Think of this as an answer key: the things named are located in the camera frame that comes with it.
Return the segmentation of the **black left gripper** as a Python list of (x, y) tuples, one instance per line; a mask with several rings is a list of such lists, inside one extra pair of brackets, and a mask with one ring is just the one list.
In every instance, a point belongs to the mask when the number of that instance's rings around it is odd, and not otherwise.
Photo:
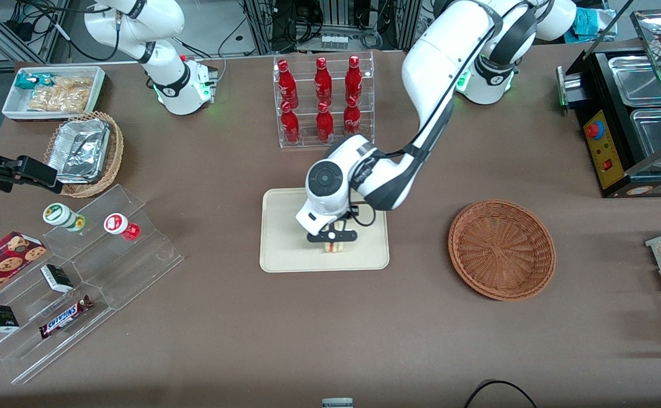
[(347, 229), (347, 220), (353, 212), (342, 216), (326, 216), (314, 212), (310, 204), (304, 204), (296, 215), (296, 220), (307, 231), (311, 243), (327, 243), (328, 250), (334, 250), (335, 243), (354, 242), (358, 238), (356, 230)]

